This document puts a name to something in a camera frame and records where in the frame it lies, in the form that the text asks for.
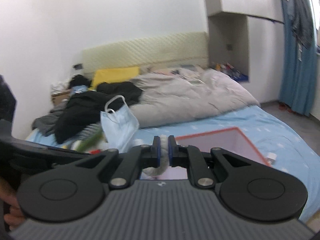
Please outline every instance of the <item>clutter on shelf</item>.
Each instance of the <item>clutter on shelf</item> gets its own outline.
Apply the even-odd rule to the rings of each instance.
[[[57,83],[51,84],[51,95],[60,94],[66,90],[68,90],[70,79],[66,79],[64,81],[59,81]]]
[[[247,75],[242,74],[240,71],[236,70],[231,64],[223,63],[223,64],[213,64],[213,69],[217,71],[221,71],[225,73],[230,78],[237,82],[248,81],[249,77]]]

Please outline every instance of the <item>finger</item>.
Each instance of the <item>finger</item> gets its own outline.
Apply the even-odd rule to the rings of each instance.
[[[17,208],[19,207],[15,190],[2,177],[0,177],[0,199],[8,203],[9,205],[15,206]]]
[[[10,212],[10,214],[12,214],[12,215],[14,215],[16,217],[23,217],[23,214],[22,214],[20,208],[16,208],[14,206],[10,206],[9,212]]]
[[[18,226],[24,222],[25,218],[24,217],[15,217],[12,214],[5,214],[4,215],[4,221],[9,225],[9,226]]]
[[[9,230],[12,231],[14,229],[16,229],[17,227],[16,226],[9,226]]]

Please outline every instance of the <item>light blue bed sheet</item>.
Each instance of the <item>light blue bed sheet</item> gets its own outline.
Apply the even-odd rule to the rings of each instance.
[[[47,146],[52,146],[52,147],[57,147],[57,148],[62,148],[64,145],[68,145],[70,142],[75,141],[76,137],[72,137],[69,140],[63,142],[62,144],[57,143],[56,138],[54,134],[51,134],[49,136],[44,136],[42,133],[39,132],[39,129],[34,129],[29,136],[26,138],[26,141],[29,142],[35,142],[35,143],[40,143],[44,144]]]
[[[247,106],[194,122],[139,129],[134,138],[152,144],[153,137],[162,134],[183,136],[233,126],[239,127],[264,156],[269,152],[277,155],[274,168],[304,183],[308,189],[308,201],[300,220],[306,222],[320,208],[320,157],[288,125],[258,106]]]

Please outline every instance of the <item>yellow pillow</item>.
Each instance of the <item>yellow pillow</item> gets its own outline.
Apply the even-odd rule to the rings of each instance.
[[[97,70],[94,74],[91,86],[96,88],[97,85],[103,82],[116,83],[127,81],[130,78],[139,75],[139,66],[121,67],[121,68],[106,68]]]

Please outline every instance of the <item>black clothing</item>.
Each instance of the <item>black clothing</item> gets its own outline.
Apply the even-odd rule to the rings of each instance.
[[[82,85],[90,87],[91,80],[85,78],[83,75],[76,75],[70,80],[69,89],[75,86],[82,86]]]
[[[122,95],[128,106],[139,102],[142,90],[131,82],[102,83],[96,91],[88,91],[73,95],[66,109],[59,117],[54,127],[56,141],[61,144],[65,140],[81,132],[87,125],[100,121],[100,111],[105,104],[116,95]],[[109,108],[117,111],[123,105],[122,99],[117,99]]]
[[[17,101],[11,93],[9,86],[4,81],[3,76],[0,75],[0,119],[5,119],[12,123],[16,103]]]

